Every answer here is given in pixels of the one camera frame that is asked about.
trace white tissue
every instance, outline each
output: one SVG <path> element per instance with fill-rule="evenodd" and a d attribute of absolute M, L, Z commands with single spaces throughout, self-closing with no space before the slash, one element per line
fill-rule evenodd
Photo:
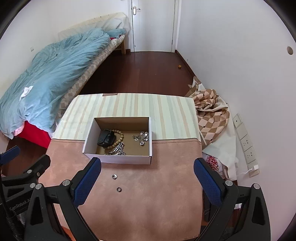
<path fill-rule="evenodd" d="M 23 92 L 22 95 L 20 96 L 20 100 L 21 100 L 21 98 L 26 97 L 26 96 L 30 93 L 30 91 L 32 90 L 33 87 L 34 87 L 34 86 L 25 87 L 25 88 L 24 88 L 24 92 Z"/>

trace door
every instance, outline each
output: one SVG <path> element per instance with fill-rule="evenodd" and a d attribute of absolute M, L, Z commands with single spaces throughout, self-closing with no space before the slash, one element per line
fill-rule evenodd
<path fill-rule="evenodd" d="M 175 0 L 132 0 L 135 52 L 171 52 Z"/>

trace bead bracelet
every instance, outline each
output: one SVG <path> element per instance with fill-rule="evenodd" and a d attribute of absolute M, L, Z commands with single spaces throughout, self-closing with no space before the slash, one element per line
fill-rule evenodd
<path fill-rule="evenodd" d="M 123 135 L 123 133 L 122 133 L 121 131 L 119 131 L 119 130 L 111 130 L 111 131 L 113 131 L 114 133 L 118 133 L 118 134 L 120 135 L 120 138 L 119 138 L 119 140 L 116 141 L 113 145 L 108 146 L 107 148 L 105 148 L 105 149 L 108 149 L 108 150 L 115 148 L 115 147 L 116 147 L 120 142 L 122 142 L 123 139 L 124 139 L 124 135 Z"/>

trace red patterned cloth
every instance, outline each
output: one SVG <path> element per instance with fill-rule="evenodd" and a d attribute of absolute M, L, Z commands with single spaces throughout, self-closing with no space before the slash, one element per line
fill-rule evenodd
<path fill-rule="evenodd" d="M 209 164 L 213 171 L 217 171 L 219 169 L 218 162 L 215 157 L 208 156 L 206 162 Z"/>

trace door handle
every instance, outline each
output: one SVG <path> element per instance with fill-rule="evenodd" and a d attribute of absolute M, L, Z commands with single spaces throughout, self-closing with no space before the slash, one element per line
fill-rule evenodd
<path fill-rule="evenodd" d="M 137 10 L 141 10 L 140 8 L 137 8 L 137 7 L 133 7 L 133 15 L 136 15 L 137 14 Z"/>

